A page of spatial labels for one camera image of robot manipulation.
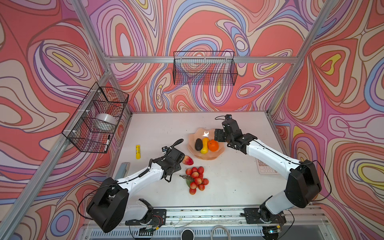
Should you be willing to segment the red fake peach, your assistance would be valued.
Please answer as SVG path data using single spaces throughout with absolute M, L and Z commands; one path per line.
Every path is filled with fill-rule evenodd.
M 194 164 L 194 161 L 191 157 L 185 156 L 182 163 L 187 166 L 192 166 Z

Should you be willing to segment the large orange fake fruit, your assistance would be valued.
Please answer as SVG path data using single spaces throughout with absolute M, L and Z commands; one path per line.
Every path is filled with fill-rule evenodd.
M 211 152 L 217 152 L 220 148 L 220 145 L 217 141 L 215 140 L 209 140 L 208 141 L 208 149 L 211 151 Z

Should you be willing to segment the red lychee bunch with leaf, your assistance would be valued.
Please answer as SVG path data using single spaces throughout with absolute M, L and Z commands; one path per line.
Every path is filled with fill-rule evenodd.
M 209 179 L 205 178 L 204 173 L 204 167 L 192 167 L 186 169 L 184 175 L 179 175 L 186 181 L 190 195 L 195 195 L 197 190 L 204 191 L 210 183 Z

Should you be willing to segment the yellow fake banana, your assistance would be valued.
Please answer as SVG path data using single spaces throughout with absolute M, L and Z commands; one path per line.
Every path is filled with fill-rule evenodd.
M 203 141 L 203 149 L 200 152 L 201 154 L 207 154 L 209 151 L 209 148 L 208 148 L 209 138 L 204 138 L 202 141 Z

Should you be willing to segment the dark fake avocado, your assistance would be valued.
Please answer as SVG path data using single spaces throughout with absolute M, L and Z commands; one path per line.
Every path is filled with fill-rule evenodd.
M 197 138 L 195 141 L 195 150 L 201 151 L 203 149 L 203 141 L 200 138 Z

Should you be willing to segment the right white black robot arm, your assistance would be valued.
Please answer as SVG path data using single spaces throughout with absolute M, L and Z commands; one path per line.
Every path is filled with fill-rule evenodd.
M 277 171 L 287 180 L 285 190 L 266 199 L 259 207 L 257 216 L 264 223 L 293 207 L 305 208 L 321 192 L 317 169 L 313 162 L 301 162 L 267 146 L 256 136 L 244 134 L 232 115 L 218 116 L 222 129 L 215 129 L 215 141 L 227 143 L 227 147 L 254 157 Z

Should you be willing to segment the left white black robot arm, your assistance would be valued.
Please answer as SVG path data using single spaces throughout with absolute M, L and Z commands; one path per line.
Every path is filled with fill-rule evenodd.
M 151 159 L 149 165 L 125 178 L 105 179 L 87 206 L 86 213 L 104 233 L 114 230 L 121 222 L 149 223 L 153 207 L 144 199 L 128 205 L 130 197 L 160 180 L 170 182 L 175 172 L 181 170 L 185 154 L 173 148 L 164 148 L 164 155 Z

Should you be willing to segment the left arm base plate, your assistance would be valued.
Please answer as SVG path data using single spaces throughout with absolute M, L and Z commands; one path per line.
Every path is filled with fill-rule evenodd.
M 166 209 L 154 209 L 148 211 L 141 220 L 129 220 L 125 222 L 125 225 L 161 227 L 166 223 L 166 216 Z

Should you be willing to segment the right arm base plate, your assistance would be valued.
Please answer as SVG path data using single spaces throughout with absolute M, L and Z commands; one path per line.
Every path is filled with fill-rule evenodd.
M 277 215 L 271 214 L 267 209 L 262 208 L 244 208 L 244 212 L 240 213 L 246 219 L 247 224 L 267 224 L 267 225 L 284 225 L 287 221 L 280 212 Z

